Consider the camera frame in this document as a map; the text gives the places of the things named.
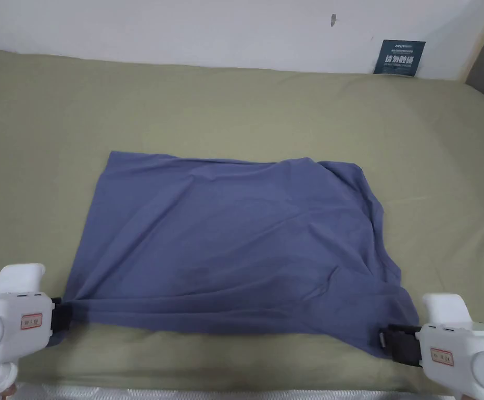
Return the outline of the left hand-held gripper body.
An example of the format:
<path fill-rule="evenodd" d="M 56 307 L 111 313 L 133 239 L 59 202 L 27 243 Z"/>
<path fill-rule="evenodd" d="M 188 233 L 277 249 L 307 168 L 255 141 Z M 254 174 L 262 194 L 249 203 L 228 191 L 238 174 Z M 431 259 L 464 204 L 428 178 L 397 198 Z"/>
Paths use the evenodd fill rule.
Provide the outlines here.
<path fill-rule="evenodd" d="M 69 330 L 73 310 L 40 290 L 42 264 L 7 265 L 0 271 L 0 364 L 32 355 Z"/>

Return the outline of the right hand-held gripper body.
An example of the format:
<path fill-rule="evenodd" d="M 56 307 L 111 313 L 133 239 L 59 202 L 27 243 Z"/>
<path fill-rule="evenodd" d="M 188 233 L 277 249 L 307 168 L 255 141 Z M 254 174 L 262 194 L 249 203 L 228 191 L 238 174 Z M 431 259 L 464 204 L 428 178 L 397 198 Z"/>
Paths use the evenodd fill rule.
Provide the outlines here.
<path fill-rule="evenodd" d="M 423 303 L 428 322 L 388 326 L 385 353 L 394 362 L 422 368 L 457 399 L 484 399 L 484 323 L 471 319 L 458 294 L 428 293 Z"/>

